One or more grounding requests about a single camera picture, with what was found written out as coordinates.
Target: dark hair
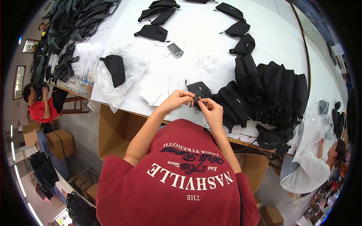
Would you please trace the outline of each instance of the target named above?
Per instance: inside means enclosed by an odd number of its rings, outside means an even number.
[[[29,83],[23,89],[23,98],[24,98],[26,103],[29,101],[28,98],[30,96],[30,87],[32,87],[32,86],[33,86],[33,84]]]
[[[44,24],[44,23],[40,23],[40,24],[39,24],[38,30],[40,30],[40,26],[42,26],[43,24]]]
[[[336,152],[336,161],[342,161],[346,157],[346,144],[342,139],[338,139]]]

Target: white shirt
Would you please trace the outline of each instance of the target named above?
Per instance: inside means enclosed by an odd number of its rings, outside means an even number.
[[[308,193],[319,188],[331,174],[329,165],[325,163],[327,154],[324,154],[323,157],[319,159],[314,156],[313,152],[306,152],[300,157],[300,165],[297,169],[283,178],[280,185],[285,190],[298,194]]]

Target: red polo shirt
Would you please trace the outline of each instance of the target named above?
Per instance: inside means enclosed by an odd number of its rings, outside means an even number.
[[[248,177],[234,174],[202,126],[171,122],[154,137],[133,167],[116,156],[104,159],[97,191],[102,226],[256,226],[260,214]]]
[[[50,110],[49,118],[44,119],[45,104],[43,101],[35,101],[33,105],[28,107],[31,118],[41,123],[48,123],[52,121],[55,117],[57,117],[59,114],[56,111],[55,107],[53,106],[53,97],[48,99],[48,104]]]

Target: concrete floor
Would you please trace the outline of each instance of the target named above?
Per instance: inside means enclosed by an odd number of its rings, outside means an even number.
[[[87,110],[88,100],[83,101],[83,110]],[[66,103],[64,109],[72,108],[73,103]],[[70,114],[59,118],[59,126],[73,134],[76,154],[69,157],[69,163],[72,173],[78,174],[84,170],[84,166],[91,166],[93,171],[100,175],[103,161],[98,158],[98,123],[99,112],[89,110],[88,114]],[[292,202],[292,198],[287,195],[279,183],[279,176],[274,169],[268,166],[265,177],[257,190],[261,201],[261,207],[264,205],[276,206],[284,218],[284,226],[295,226],[295,222],[305,212],[313,193],[298,202]]]

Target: ceiling light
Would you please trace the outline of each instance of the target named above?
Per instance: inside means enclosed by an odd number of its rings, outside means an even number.
[[[11,153],[13,154],[13,160],[15,162],[15,151],[14,151],[14,143],[11,142]]]
[[[30,209],[31,213],[33,214],[33,216],[34,216],[35,219],[37,220],[38,224],[39,224],[40,226],[44,226],[44,225],[42,224],[42,222],[40,221],[39,217],[37,216],[37,214],[35,213],[35,211],[34,211],[34,209],[33,209],[33,207],[31,206],[30,203],[28,203],[28,206],[29,206],[29,209]]]
[[[16,173],[16,177],[18,178],[18,182],[20,184],[20,188],[21,188],[21,192],[23,192],[24,197],[26,198],[26,194],[25,194],[25,190],[24,187],[22,186],[21,180],[20,180],[20,176],[19,176],[19,172],[18,172],[18,167],[16,165],[14,165],[15,167],[15,173]]]

